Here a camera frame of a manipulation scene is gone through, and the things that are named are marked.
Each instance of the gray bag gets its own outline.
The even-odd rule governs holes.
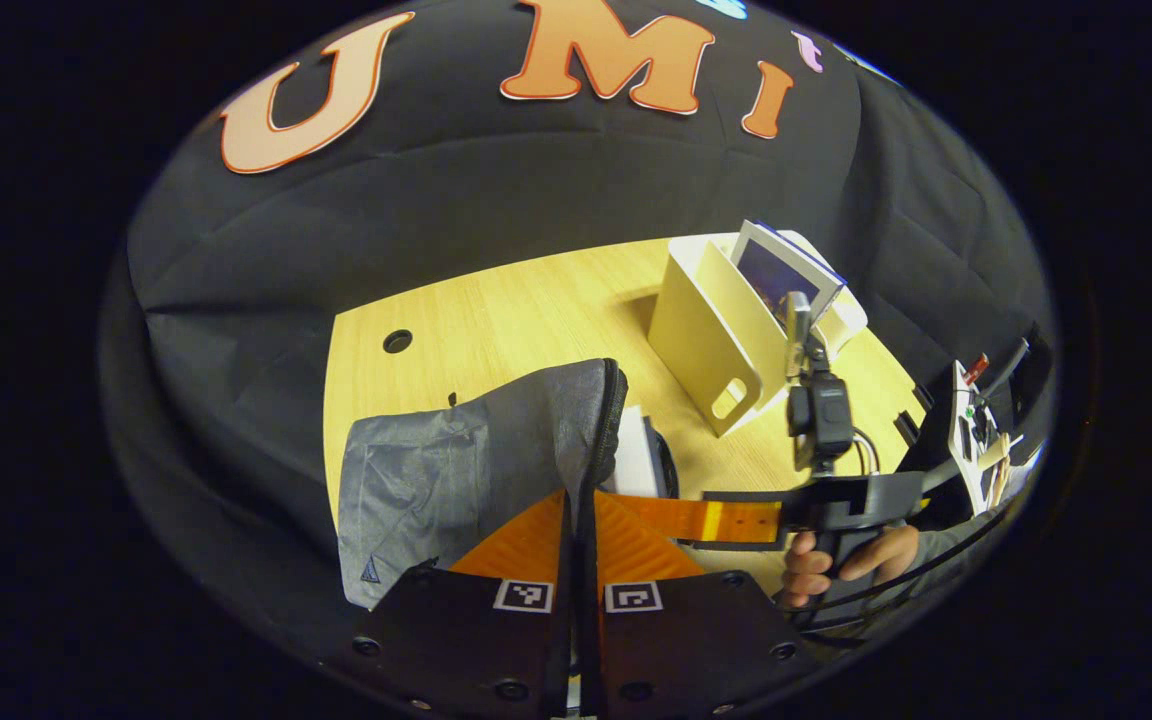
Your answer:
[[[340,470],[340,575],[371,611],[414,564],[447,569],[507,521],[612,471],[626,404],[613,359],[538,370],[463,406],[356,420]]]

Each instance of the person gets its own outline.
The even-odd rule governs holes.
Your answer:
[[[929,560],[934,560],[956,547],[983,525],[990,523],[990,520],[993,520],[999,511],[1003,511],[1007,505],[1010,502],[1005,501],[993,509],[965,521],[965,523],[943,530],[932,530],[932,532],[920,532],[918,528],[905,524],[904,521],[884,528],[881,536],[856,548],[847,558],[842,568],[838,569],[838,577],[850,582],[850,579],[865,577],[865,575],[873,573],[873,584],[899,578],[900,575],[919,568]],[[940,588],[942,584],[963,578],[965,573],[986,555],[986,548],[991,546],[992,539],[996,539],[990,536],[996,535],[988,532],[980,541],[960,552],[945,564],[870,597],[864,602],[867,619],[861,623],[831,630],[828,635],[836,638],[855,639],[872,637],[890,621],[892,614],[887,611],[895,609],[916,597],[926,594],[933,588]],[[790,548],[785,553],[785,573],[781,577],[783,589],[776,593],[778,605],[804,607],[810,598],[828,591],[831,579],[826,573],[832,568],[833,562],[835,559],[828,553],[814,550],[814,533],[796,533],[790,541]]]

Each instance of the human hand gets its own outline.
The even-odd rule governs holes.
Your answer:
[[[838,570],[838,578],[856,579],[878,570],[874,584],[886,583],[908,570],[915,555],[918,555],[918,528],[884,528],[881,536],[851,553],[842,569]],[[828,553],[814,550],[814,533],[796,535],[790,551],[785,553],[781,604],[803,607],[810,597],[826,592],[831,582],[824,574],[832,566],[833,558]]]

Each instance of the wooden table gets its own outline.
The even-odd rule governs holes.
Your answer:
[[[711,236],[720,247],[736,233]],[[794,469],[785,400],[722,438],[714,435],[652,346],[649,325],[669,238],[594,247],[448,279],[338,314],[323,407],[323,445],[332,516],[340,464],[354,420],[442,410],[448,395],[467,402],[544,367],[613,357],[626,372],[627,406],[643,406],[667,439],[681,497],[704,491],[772,491],[806,479]],[[392,332],[412,333],[410,347],[386,353]],[[924,411],[914,381],[872,332],[847,343],[833,370],[847,381],[856,427],[895,470],[905,441],[893,420]],[[855,450],[838,464],[859,471]],[[687,552],[707,570],[749,570],[767,592],[780,588],[781,552]]]

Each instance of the orange letter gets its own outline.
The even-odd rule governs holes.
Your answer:
[[[772,141],[776,137],[776,118],[780,118],[785,94],[794,88],[794,78],[767,60],[759,60],[758,69],[763,73],[763,83],[758,86],[755,108],[740,120],[740,127],[750,135]]]
[[[635,73],[652,63],[647,77],[630,90],[644,108],[690,115],[699,108],[692,91],[700,54],[714,36],[690,20],[660,15],[630,35],[605,0],[518,0],[536,8],[531,41],[522,70],[500,83],[515,100],[563,100],[579,92],[567,73],[573,50],[604,100],[616,97]]]
[[[240,94],[220,113],[220,118],[225,118],[220,132],[220,158],[225,167],[244,174],[273,170],[342,136],[376,98],[380,54],[389,32],[415,15],[400,13],[380,20],[324,47],[324,55],[335,55],[328,99],[313,118],[301,123],[275,128],[271,115],[278,83],[295,73],[300,63],[288,65]]]

